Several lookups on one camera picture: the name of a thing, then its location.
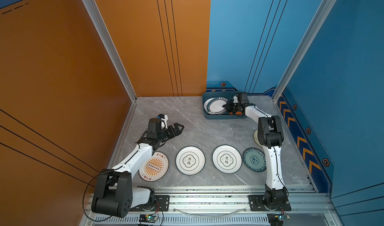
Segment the white plate black emblem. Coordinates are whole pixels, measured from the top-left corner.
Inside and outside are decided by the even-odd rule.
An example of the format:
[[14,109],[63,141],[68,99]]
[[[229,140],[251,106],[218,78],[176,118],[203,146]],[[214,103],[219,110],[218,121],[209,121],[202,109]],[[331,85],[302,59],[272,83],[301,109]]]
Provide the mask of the white plate black emblem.
[[216,169],[224,174],[234,174],[242,166],[241,154],[230,145],[218,146],[213,151],[212,161]]
[[200,173],[206,164],[206,157],[202,150],[195,146],[187,146],[179,151],[176,166],[180,173],[194,176]]

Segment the right circuit board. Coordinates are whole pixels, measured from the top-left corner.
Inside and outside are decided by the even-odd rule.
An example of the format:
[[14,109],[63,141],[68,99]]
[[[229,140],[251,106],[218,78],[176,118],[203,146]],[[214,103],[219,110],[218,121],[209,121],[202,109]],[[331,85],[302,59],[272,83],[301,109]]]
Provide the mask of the right circuit board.
[[281,215],[281,214],[268,214],[268,221],[271,226],[283,226],[285,220],[289,220],[291,218],[290,215]]

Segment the orange sunburst plate front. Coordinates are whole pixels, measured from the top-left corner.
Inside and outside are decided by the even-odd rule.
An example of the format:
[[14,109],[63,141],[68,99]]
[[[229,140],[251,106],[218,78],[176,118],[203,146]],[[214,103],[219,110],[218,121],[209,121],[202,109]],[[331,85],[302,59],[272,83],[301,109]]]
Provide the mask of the orange sunburst plate front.
[[166,154],[156,151],[139,170],[140,178],[148,183],[154,183],[161,180],[168,172],[170,166]]

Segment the aluminium corner post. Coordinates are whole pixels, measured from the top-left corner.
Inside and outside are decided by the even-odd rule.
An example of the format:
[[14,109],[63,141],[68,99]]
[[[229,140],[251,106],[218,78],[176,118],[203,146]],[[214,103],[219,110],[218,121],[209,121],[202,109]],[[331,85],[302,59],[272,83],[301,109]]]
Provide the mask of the aluminium corner post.
[[277,103],[337,0],[322,0],[273,95]]
[[133,85],[128,77],[128,74],[126,72],[126,69],[123,65],[123,62],[119,56],[119,53],[114,45],[114,42],[111,38],[111,35],[107,29],[107,26],[104,22],[104,19],[102,17],[102,14],[97,6],[97,3],[95,0],[82,0],[88,15],[90,16],[92,23],[115,67],[115,70],[117,74],[119,75],[119,78],[130,98],[130,100],[133,103],[136,103],[137,101],[137,95],[134,91]]

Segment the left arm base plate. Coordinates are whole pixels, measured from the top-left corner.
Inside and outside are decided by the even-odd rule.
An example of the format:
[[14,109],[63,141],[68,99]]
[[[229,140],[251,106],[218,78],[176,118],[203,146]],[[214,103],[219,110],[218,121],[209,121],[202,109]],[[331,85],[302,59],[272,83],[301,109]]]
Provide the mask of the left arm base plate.
[[170,205],[169,195],[155,195],[153,202],[145,205],[139,205],[130,209],[130,212],[155,212],[160,208],[161,212],[167,212]]

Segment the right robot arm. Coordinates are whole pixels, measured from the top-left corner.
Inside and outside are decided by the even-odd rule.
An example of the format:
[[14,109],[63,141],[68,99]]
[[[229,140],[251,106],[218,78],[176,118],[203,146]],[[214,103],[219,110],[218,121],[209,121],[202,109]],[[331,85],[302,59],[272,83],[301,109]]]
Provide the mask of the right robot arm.
[[281,118],[270,115],[255,104],[249,103],[242,94],[234,96],[224,108],[233,115],[243,115],[258,123],[258,141],[266,158],[267,180],[265,184],[264,205],[267,209],[291,211],[289,192],[284,184],[281,164],[281,149],[284,133]]

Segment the left aluminium corner post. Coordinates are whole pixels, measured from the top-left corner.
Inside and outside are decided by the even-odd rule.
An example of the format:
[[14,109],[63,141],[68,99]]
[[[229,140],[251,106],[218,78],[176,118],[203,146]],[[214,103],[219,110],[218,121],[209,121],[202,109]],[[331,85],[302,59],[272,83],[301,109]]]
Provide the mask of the left aluminium corner post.
[[134,91],[133,85],[128,77],[128,74],[126,72],[126,69],[123,65],[123,62],[119,56],[119,53],[114,45],[114,42],[111,38],[111,35],[107,29],[107,26],[104,22],[104,19],[102,17],[102,14],[97,6],[97,3],[95,0],[82,0],[88,15],[90,16],[92,23],[115,67],[115,70],[117,74],[119,75],[119,78],[130,98],[130,100],[133,103],[136,103],[137,101],[137,95]]

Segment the teal patterned plate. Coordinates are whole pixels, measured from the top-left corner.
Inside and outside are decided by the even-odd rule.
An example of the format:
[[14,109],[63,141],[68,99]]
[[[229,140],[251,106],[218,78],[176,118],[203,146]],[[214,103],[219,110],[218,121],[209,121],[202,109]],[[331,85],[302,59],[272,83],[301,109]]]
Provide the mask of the teal patterned plate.
[[243,153],[243,163],[252,171],[261,173],[266,171],[266,157],[264,152],[257,148],[248,148]]

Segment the teal plastic bin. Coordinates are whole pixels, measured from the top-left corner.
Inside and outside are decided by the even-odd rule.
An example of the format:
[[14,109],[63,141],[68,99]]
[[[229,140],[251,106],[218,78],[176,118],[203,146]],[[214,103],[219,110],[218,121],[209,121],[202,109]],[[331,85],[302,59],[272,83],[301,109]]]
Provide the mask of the teal plastic bin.
[[237,96],[238,91],[211,91],[202,95],[203,113],[206,119],[243,119],[242,114],[230,114],[224,108],[227,102]]

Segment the left green circuit board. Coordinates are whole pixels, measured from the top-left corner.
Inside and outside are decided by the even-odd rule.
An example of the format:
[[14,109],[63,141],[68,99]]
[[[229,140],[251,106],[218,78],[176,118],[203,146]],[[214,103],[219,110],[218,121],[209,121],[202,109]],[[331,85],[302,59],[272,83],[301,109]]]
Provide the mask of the left green circuit board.
[[139,226],[154,226],[156,223],[160,223],[160,219],[156,215],[140,215],[138,224]]

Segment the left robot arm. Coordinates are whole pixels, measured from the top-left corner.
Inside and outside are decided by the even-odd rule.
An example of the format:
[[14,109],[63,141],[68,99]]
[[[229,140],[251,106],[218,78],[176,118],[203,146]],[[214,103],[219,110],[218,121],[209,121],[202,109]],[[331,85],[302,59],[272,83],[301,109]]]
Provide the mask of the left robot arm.
[[182,134],[184,126],[168,125],[168,117],[160,114],[151,118],[148,127],[136,142],[133,151],[111,169],[103,169],[96,177],[96,188],[91,211],[109,217],[125,217],[130,209],[155,206],[155,190],[151,187],[133,187],[132,180],[140,168],[165,143]]

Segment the aluminium rail frame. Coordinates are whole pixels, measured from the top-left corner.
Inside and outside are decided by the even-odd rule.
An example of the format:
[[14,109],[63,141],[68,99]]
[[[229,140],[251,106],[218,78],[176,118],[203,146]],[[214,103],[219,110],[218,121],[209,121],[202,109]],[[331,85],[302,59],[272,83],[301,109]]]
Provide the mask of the aluminium rail frame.
[[156,187],[156,195],[169,195],[167,212],[159,212],[156,226],[270,226],[268,214],[290,215],[283,226],[341,226],[327,194],[312,185],[288,186],[292,210],[253,212],[249,195],[264,195],[263,186]]

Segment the right aluminium corner post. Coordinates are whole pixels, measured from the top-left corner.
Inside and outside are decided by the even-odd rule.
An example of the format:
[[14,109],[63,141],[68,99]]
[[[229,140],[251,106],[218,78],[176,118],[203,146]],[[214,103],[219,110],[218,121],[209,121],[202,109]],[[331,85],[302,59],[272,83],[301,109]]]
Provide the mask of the right aluminium corner post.
[[337,0],[322,0],[273,95],[277,103]]

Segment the cream plate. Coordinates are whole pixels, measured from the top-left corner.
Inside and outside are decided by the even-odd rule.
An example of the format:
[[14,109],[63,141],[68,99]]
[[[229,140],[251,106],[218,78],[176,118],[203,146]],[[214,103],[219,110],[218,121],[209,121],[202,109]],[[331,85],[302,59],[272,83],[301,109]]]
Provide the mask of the cream plate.
[[254,133],[254,140],[255,140],[255,142],[256,142],[257,144],[260,143],[259,140],[258,140],[258,130],[256,130],[255,133]]

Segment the white plate dark rim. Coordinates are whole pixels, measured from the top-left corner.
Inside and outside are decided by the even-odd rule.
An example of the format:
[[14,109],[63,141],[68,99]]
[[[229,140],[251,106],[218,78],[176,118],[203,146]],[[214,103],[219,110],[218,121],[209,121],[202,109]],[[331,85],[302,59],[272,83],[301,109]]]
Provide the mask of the white plate dark rim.
[[221,115],[226,112],[223,107],[228,102],[227,98],[224,97],[213,97],[209,98],[204,102],[204,111],[208,115]]

